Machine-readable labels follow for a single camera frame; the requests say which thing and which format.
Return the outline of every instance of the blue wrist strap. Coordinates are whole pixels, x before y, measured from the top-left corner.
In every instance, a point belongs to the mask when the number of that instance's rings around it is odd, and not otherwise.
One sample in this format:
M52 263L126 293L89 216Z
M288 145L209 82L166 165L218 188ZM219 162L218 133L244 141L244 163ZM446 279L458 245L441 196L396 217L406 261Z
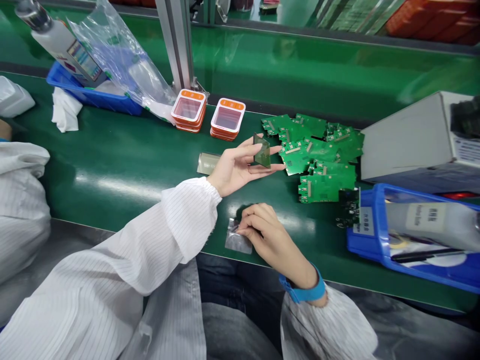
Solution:
M325 282L320 275L320 271L317 267L312 264L318 274L318 284L311 289L297 289L292 288L289 281L285 276L280 274L278 279L280 280L280 284L282 284L285 291L290 295L291 299L294 303L299 304L300 302L305 301L315 301L321 299L325 295Z

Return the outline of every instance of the cuff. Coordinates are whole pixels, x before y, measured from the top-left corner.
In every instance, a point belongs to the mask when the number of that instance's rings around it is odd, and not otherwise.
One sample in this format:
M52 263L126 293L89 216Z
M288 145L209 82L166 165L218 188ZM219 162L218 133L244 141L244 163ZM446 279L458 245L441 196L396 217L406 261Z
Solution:
M200 177L199 180L201 186L205 188L207 194L211 195L213 201L215 202L215 205L220 204L220 202L222 201L222 197L220 196L217 188L207 180L206 176Z
M310 264L313 265L318 275L318 284L311 289L292 288L292 286L290 285L290 282L287 280L285 276L280 274L278 278L280 281L280 284L283 285L283 288L290 295L290 298L293 300L295 304L299 304L300 302L315 301L315 300L321 299L325 295L325 292L326 292L325 281L322 278L322 275L320 275L320 271L317 269L317 267L311 262Z

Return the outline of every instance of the blue plastic tray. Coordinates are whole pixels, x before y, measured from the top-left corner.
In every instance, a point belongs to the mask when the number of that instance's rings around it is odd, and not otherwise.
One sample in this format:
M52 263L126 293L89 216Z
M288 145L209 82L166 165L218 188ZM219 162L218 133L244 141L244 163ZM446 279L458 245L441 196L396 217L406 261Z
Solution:
M376 184L372 190L362 191L360 196L360 206L370 207L372 210L374 235L354 233L352 228L347 230L347 247L352 253L382 263L386 268L400 273L480 294L480 253L468 254L464 263L452 267L440 267L431 264L405 267L392 261L390 259L389 228L385 200L393 203L456 202L476 211L480 211L480 206L411 191L393 185Z
M128 96L113 95L82 87L58 61L55 61L51 67L46 82L53 87L64 89L84 105L134 116L139 116L143 110L142 106Z

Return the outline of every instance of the clear plastic bag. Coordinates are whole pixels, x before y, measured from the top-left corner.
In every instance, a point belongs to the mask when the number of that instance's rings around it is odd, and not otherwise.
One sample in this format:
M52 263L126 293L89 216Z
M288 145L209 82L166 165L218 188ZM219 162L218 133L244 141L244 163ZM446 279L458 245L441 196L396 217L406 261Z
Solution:
M239 222L231 218L228 221L225 248L230 250L235 250L244 254L251 254L252 243L250 242L248 237L237 234L238 229L239 229Z
M79 24L68 23L115 86L175 124L170 112L177 96L108 0L97 0L95 9Z

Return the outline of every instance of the metal pole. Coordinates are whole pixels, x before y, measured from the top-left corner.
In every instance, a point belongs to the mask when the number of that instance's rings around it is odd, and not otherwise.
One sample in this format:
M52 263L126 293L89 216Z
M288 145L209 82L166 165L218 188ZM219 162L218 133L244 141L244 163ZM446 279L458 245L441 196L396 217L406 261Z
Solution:
M178 94L181 89L201 89L194 77L188 0L155 2L173 75L173 90Z

